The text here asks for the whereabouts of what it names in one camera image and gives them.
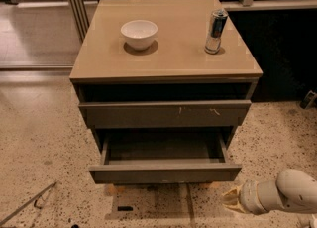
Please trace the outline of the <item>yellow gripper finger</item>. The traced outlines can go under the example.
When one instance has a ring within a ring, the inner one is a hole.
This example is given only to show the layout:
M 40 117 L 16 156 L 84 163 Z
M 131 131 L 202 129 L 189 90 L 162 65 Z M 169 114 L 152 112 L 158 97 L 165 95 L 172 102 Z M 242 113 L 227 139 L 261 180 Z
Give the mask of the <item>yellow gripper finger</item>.
M 244 213 L 245 209 L 240 202 L 241 186 L 235 186 L 221 195 L 221 202 L 224 207 L 238 213 Z

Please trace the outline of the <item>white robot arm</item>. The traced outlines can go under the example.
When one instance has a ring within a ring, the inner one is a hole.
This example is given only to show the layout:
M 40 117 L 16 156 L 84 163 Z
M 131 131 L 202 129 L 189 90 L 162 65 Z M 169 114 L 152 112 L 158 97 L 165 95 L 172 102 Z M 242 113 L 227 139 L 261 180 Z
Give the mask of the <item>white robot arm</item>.
M 271 211 L 317 213 L 317 180 L 294 169 L 281 171 L 276 179 L 247 180 L 222 194 L 222 204 L 233 211 L 261 215 Z

